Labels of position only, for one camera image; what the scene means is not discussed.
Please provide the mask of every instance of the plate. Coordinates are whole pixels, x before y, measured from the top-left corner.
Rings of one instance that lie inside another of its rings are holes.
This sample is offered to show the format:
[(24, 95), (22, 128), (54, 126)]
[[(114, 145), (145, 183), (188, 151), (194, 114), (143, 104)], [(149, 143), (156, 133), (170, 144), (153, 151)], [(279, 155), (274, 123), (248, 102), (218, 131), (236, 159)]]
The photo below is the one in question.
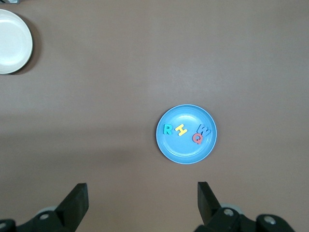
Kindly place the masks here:
[(30, 59), (33, 42), (29, 28), (14, 13), (0, 9), (0, 74), (13, 73)]
[(210, 114), (196, 105), (178, 105), (168, 110), (156, 129), (161, 152), (171, 161), (192, 164), (213, 150), (217, 128)]

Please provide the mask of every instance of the screw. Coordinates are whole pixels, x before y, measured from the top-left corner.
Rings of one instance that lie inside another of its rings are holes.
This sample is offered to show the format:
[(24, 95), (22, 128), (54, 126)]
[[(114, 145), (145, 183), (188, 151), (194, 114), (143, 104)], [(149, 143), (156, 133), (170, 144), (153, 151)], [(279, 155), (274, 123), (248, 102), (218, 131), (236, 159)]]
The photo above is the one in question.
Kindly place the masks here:
[(225, 209), (224, 214), (230, 217), (234, 216), (234, 212), (231, 209)]
[(6, 223), (5, 222), (0, 223), (0, 229), (5, 228), (5, 227), (6, 227)]
[(271, 224), (271, 225), (275, 225), (276, 224), (276, 220), (271, 217), (271, 216), (265, 216), (264, 217), (264, 221)]
[(48, 214), (42, 214), (42, 215), (40, 216), (40, 220), (45, 220), (45, 219), (47, 219), (48, 217), (49, 217)]

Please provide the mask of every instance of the table surface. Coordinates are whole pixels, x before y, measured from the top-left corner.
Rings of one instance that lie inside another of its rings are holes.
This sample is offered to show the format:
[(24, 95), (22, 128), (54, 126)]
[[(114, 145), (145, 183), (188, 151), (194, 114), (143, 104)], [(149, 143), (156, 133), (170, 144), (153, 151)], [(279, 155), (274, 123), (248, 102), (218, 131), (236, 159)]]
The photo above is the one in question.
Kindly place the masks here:
[[(23, 0), (28, 64), (0, 76), (0, 218), (17, 224), (86, 182), (78, 232), (191, 232), (197, 183), (251, 219), (309, 227), (309, 4)], [(218, 139), (203, 161), (157, 147), (161, 116), (195, 104)]]

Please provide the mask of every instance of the white plate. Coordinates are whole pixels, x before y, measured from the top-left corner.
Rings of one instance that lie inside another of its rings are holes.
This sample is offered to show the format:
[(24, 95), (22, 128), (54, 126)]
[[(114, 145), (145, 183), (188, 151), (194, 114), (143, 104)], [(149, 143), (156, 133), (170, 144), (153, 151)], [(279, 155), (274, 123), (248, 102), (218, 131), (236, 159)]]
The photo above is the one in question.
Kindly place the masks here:
[(0, 9), (0, 74), (22, 68), (30, 59), (32, 48), (32, 36), (25, 22)]

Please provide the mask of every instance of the foam letter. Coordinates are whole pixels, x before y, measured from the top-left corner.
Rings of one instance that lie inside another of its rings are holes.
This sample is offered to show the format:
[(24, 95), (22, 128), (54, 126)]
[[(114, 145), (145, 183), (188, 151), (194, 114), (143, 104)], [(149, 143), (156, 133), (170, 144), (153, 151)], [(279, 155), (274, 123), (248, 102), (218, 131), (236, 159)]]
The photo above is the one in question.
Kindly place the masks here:
[(179, 125), (178, 127), (175, 128), (176, 131), (180, 131), (179, 134), (178, 134), (179, 136), (182, 136), (184, 133), (186, 133), (188, 131), (187, 129), (183, 130), (183, 126), (184, 126), (184, 124), (181, 124), (181, 125)]
[(199, 125), (197, 132), (199, 134), (201, 134), (203, 137), (206, 137), (206, 135), (208, 135), (211, 132), (211, 130), (209, 130), (207, 127), (205, 127), (204, 124), (201, 124), (201, 125)]
[(172, 130), (172, 125), (164, 124), (164, 130), (163, 130), (164, 134), (172, 134), (171, 130)]
[(195, 133), (192, 137), (193, 142), (197, 143), (198, 145), (200, 145), (202, 143), (203, 140), (203, 136), (200, 133)]

